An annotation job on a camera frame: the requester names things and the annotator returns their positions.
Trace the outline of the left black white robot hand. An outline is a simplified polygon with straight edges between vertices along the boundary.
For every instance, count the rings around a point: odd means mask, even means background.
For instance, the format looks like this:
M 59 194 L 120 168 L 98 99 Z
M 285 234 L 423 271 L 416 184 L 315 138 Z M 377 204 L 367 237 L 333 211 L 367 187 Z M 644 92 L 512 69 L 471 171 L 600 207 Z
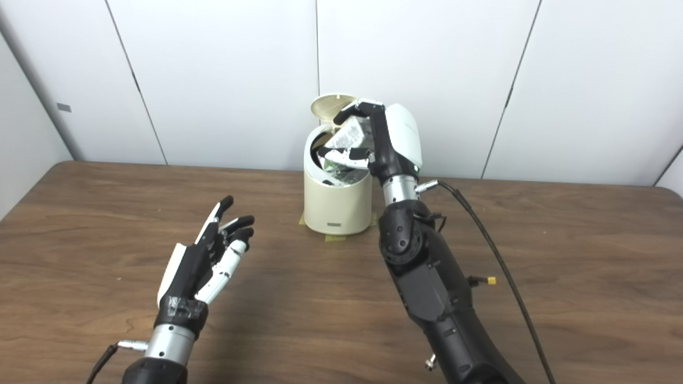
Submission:
M 154 325 L 190 331 L 195 339 L 205 327 L 208 306 L 234 275 L 254 235 L 254 216 L 222 218 L 234 204 L 227 195 L 213 207 L 194 243 L 177 243 L 157 292 Z

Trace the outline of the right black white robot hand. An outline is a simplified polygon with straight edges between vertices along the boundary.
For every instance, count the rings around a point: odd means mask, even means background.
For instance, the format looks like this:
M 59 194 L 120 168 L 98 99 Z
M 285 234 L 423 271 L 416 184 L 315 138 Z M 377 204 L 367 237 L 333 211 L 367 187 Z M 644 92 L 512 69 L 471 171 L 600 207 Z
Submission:
M 361 141 L 369 140 L 371 147 L 356 140 L 345 146 L 324 145 L 316 153 L 325 162 L 345 169 L 368 170 L 382 182 L 398 175 L 419 179 L 423 167 L 419 129 L 411 112 L 402 105 L 356 99 L 339 108 L 332 123 L 357 131 Z

